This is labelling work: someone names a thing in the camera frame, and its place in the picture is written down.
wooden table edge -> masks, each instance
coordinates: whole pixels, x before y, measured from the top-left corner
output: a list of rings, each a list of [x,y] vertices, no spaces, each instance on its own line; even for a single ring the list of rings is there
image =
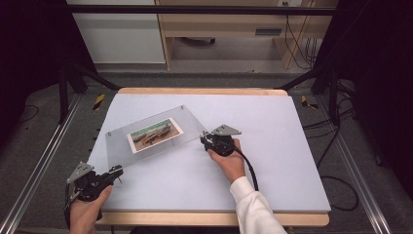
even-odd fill
[[[282,226],[325,226],[328,213],[274,214]],[[103,212],[102,225],[238,226],[235,213]]]
[[[285,90],[204,88],[122,88],[118,94],[287,96]]]

white sleeve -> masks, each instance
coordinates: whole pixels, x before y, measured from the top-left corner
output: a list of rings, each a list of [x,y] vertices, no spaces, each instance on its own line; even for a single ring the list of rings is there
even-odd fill
[[[230,191],[237,203],[241,234],[286,234],[274,217],[267,199],[262,193],[254,190],[245,176],[236,179],[231,184]]]

white cabinet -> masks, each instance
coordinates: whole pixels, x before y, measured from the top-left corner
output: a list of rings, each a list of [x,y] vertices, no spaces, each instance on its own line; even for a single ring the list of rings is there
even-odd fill
[[[67,4],[155,5],[153,0],[67,0]],[[73,14],[94,63],[165,63],[155,14]]]

printed photograph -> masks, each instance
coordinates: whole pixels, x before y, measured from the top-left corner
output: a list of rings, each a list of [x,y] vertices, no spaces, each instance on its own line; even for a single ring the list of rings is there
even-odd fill
[[[181,134],[183,134],[182,129],[172,118],[168,118],[167,120],[128,134],[127,137],[131,151],[137,153]]]

human hand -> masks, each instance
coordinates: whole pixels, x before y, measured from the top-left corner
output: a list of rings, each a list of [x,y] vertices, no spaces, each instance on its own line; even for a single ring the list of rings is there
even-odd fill
[[[112,185],[103,189],[99,197],[92,202],[83,202],[79,199],[70,206],[70,233],[91,234],[95,233],[94,223],[103,203],[109,198]]]
[[[234,138],[234,144],[241,150],[239,139]],[[210,158],[221,167],[230,183],[233,183],[239,177],[245,176],[244,158],[237,151],[234,151],[227,157],[222,157],[211,149],[209,149],[207,153]]]

